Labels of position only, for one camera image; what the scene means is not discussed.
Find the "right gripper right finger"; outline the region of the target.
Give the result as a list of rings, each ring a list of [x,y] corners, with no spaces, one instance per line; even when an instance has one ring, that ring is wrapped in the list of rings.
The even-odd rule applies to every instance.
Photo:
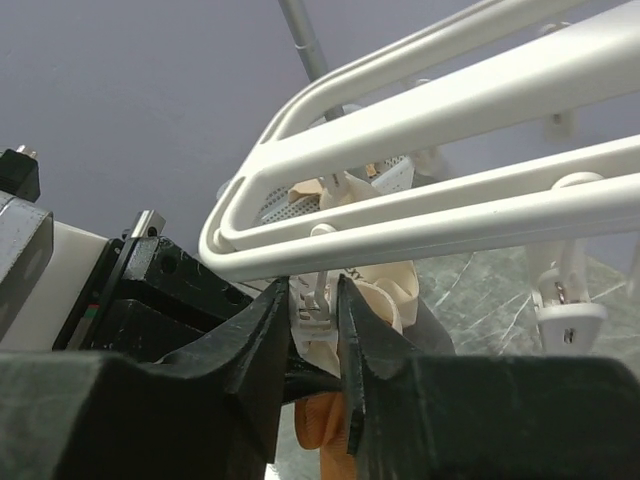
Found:
[[[427,354],[348,278],[337,317],[361,479],[635,479],[639,382],[602,357]]]

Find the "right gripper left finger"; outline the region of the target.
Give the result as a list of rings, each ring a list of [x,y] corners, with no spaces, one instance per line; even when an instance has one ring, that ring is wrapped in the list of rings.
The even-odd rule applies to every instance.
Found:
[[[276,453],[289,284],[154,363],[1,357],[5,479],[260,479]]]

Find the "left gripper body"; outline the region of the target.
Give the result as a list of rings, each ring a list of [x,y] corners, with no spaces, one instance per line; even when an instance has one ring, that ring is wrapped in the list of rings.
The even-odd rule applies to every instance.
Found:
[[[16,200],[1,214],[1,350],[164,355],[252,301],[169,238],[153,210],[121,238],[54,220]]]

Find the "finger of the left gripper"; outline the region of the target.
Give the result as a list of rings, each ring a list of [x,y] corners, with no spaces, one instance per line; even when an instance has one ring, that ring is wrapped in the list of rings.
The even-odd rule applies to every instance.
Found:
[[[335,393],[342,389],[341,380],[299,357],[287,359],[283,403],[313,397],[324,393]]]

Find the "orange underwear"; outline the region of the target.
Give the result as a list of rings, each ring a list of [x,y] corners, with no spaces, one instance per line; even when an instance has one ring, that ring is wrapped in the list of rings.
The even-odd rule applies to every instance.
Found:
[[[294,405],[294,426],[299,445],[318,450],[322,480],[356,478],[356,463],[347,452],[346,407],[342,393],[324,393]]]

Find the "white clip hanger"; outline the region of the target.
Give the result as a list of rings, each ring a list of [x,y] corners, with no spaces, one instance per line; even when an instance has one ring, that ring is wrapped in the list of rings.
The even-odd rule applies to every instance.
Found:
[[[639,139],[631,135],[453,177],[444,145],[543,120],[568,134],[581,107],[639,89],[639,5],[627,1],[339,119],[331,107],[571,8],[481,1],[318,79],[271,120],[204,223],[203,263],[235,282],[523,246],[543,350],[583,355],[607,313],[586,285],[591,237],[639,227]],[[408,156],[412,187],[255,226],[279,187]]]

